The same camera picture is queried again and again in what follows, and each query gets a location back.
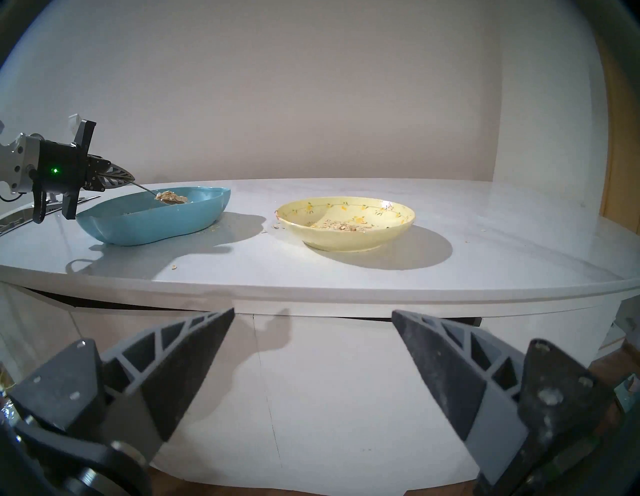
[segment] wooden floor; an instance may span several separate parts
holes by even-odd
[[[607,355],[590,367],[591,372],[610,385],[617,385],[630,373],[640,374],[640,353],[625,344],[621,349]],[[620,414],[617,407],[612,406],[607,417],[615,423]],[[277,489],[246,489],[223,486],[210,486],[185,482],[150,468],[154,496],[315,496],[297,491]],[[439,488],[407,491],[405,496],[472,496],[474,481],[468,481]]]

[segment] bolt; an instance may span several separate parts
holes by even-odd
[[[564,396],[559,389],[545,387],[538,391],[538,398],[547,406],[555,406],[563,402]]]
[[[578,382],[584,387],[593,387],[593,381],[588,377],[581,377],[578,379]]]

